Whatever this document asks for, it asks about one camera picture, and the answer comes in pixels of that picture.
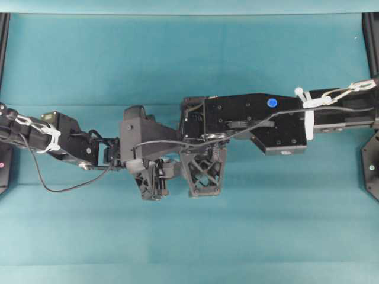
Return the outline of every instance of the wire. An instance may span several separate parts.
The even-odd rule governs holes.
[[[21,136],[22,140],[24,140],[25,146],[28,148],[29,152],[31,153],[31,155],[32,155],[32,157],[33,157],[34,164],[36,165],[36,169],[37,169],[37,173],[38,173],[38,178],[40,179],[41,184],[43,185],[43,187],[44,187],[46,190],[48,190],[48,191],[50,191],[50,192],[55,192],[55,193],[57,193],[57,192],[58,192],[58,193],[59,193],[59,192],[66,192],[66,191],[71,191],[72,189],[81,188],[81,187],[83,187],[83,186],[85,186],[85,185],[89,185],[89,184],[95,182],[96,180],[102,178],[102,177],[103,177],[103,176],[104,176],[104,175],[105,175],[105,174],[111,169],[112,164],[110,163],[110,165],[109,165],[109,166],[108,166],[108,167],[107,167],[107,168],[106,168],[106,169],[105,169],[100,175],[98,175],[98,176],[95,177],[94,179],[91,179],[91,180],[89,180],[89,181],[87,181],[87,182],[84,182],[84,183],[80,183],[80,184],[75,185],[75,186],[71,186],[71,187],[69,187],[69,188],[60,189],[60,190],[57,190],[57,191],[54,190],[54,189],[50,189],[50,188],[47,187],[47,185],[45,184],[45,181],[44,181],[43,178],[42,178],[42,174],[41,174],[41,171],[40,171],[40,167],[39,167],[39,165],[38,165],[38,161],[37,161],[36,155],[34,155],[32,149],[30,148],[30,145],[29,145],[27,139],[26,139],[25,136],[23,136],[21,133],[19,133],[19,135]]]
[[[374,109],[375,109],[374,107],[372,107],[372,108],[362,108],[362,109],[353,109],[353,108],[344,108],[344,107],[341,107],[341,106],[319,106],[319,107],[316,107],[316,108],[302,108],[302,109],[292,109],[292,110],[288,110],[288,111],[277,111],[277,112],[275,112],[275,113],[267,116],[266,118],[264,118],[260,122],[254,124],[253,126],[245,128],[244,130],[240,130],[238,132],[235,132],[232,135],[229,135],[229,136],[224,137],[224,138],[210,140],[210,141],[206,141],[206,142],[198,143],[198,144],[187,143],[187,142],[182,142],[182,141],[175,141],[175,140],[153,140],[153,141],[146,141],[146,142],[139,143],[139,144],[135,145],[134,148],[138,148],[138,147],[141,147],[141,146],[147,145],[147,144],[156,144],[156,143],[171,143],[171,144],[178,144],[178,145],[183,145],[183,146],[187,146],[187,147],[199,148],[199,147],[203,147],[203,146],[206,146],[206,145],[209,145],[209,144],[214,144],[214,143],[219,143],[219,142],[222,142],[222,141],[225,141],[225,140],[229,140],[229,139],[231,139],[231,138],[233,138],[233,137],[235,137],[235,136],[237,136],[237,135],[239,135],[241,133],[245,133],[247,131],[254,130],[254,129],[258,128],[261,124],[264,124],[265,122],[269,121],[271,118],[276,117],[278,115],[282,115],[282,114],[293,114],[293,113],[306,112],[306,111],[366,112],[366,111],[372,111]]]

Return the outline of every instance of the metal bracket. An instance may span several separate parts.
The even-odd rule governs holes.
[[[11,173],[13,148],[9,144],[0,143],[0,194],[6,191]]]
[[[361,153],[366,190],[379,200],[379,133],[368,141]]]
[[[183,174],[190,188],[190,197],[220,194],[226,156],[226,148],[218,147],[212,149],[211,155],[180,153]]]

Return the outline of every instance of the teal surface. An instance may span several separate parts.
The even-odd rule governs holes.
[[[368,78],[361,15],[13,15],[0,99],[118,135],[130,104],[175,126],[185,96],[345,86]],[[0,196],[0,283],[378,283],[379,203],[359,148],[372,131],[317,134],[304,155],[232,141],[222,194],[144,202],[126,172],[65,194],[17,151]],[[50,186],[96,173],[38,156]]]
[[[0,11],[42,14],[272,15],[376,12],[377,0],[1,0]]]

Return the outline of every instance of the blue dot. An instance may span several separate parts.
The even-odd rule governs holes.
[[[267,105],[269,108],[276,108],[278,105],[278,101],[276,99],[269,99],[267,101]]]

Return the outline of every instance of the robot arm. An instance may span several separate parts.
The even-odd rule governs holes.
[[[187,180],[191,197],[216,196],[231,139],[250,140],[266,155],[291,155],[305,151],[313,132],[378,129],[377,85],[378,77],[340,89],[297,88],[297,97],[253,93],[185,98],[178,129],[156,122],[143,106],[133,106],[124,111],[120,138],[83,132],[75,119],[59,112],[43,114],[39,120],[0,104],[0,142],[47,153],[84,170],[104,174],[126,169],[143,199],[168,195],[166,181],[177,176]],[[376,136],[363,148],[362,158],[367,189],[379,199],[379,175],[372,169],[379,167],[375,141]],[[106,145],[106,166],[98,161],[101,143]],[[179,159],[169,158],[172,153]]]

